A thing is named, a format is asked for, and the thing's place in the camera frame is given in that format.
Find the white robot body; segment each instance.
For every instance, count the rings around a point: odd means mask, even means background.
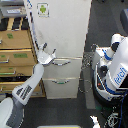
[[[128,37],[112,36],[111,47],[96,48],[92,69],[94,88],[107,101],[118,99],[128,86],[121,87],[128,74]]]

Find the white refrigerator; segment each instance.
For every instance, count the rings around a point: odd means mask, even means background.
[[[33,41],[38,46],[47,43],[49,54],[56,49],[57,58],[44,67],[47,98],[77,98],[91,0],[24,0],[24,4]]]

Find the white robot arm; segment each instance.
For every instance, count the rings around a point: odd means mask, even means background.
[[[24,84],[14,88],[12,91],[13,98],[6,98],[0,103],[0,128],[20,127],[24,117],[24,106],[43,76],[43,65],[49,65],[56,58],[55,50],[52,55],[49,55],[44,52],[44,47],[46,44],[43,44],[39,49],[39,64],[34,66],[33,75]]]

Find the freezer drawer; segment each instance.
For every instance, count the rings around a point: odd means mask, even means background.
[[[31,76],[33,66],[0,67],[0,77]]]
[[[31,48],[27,30],[0,31],[0,49]]]
[[[0,66],[28,66],[34,64],[31,49],[0,50]]]
[[[43,80],[47,99],[77,98],[79,79]]]
[[[43,78],[67,78],[79,77],[82,58],[79,59],[55,59],[53,64],[44,67]]]

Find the drawer handle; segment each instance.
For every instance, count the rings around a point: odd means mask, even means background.
[[[9,59],[7,59],[6,61],[0,61],[0,64],[8,63],[8,62],[9,62]]]
[[[66,84],[66,83],[68,83],[69,82],[69,80],[66,80],[66,81],[52,81],[52,82],[54,82],[54,83],[56,83],[56,84]]]
[[[12,90],[3,90],[3,88],[6,88],[5,86],[2,86],[0,89],[0,92],[12,92]]]
[[[0,75],[15,75],[16,71],[14,72],[5,72],[5,73],[0,73]]]
[[[56,63],[56,62],[53,61],[52,64],[57,65],[57,66],[64,66],[64,65],[69,64],[69,63],[71,63],[71,61],[65,62],[63,64],[58,64],[58,63]]]

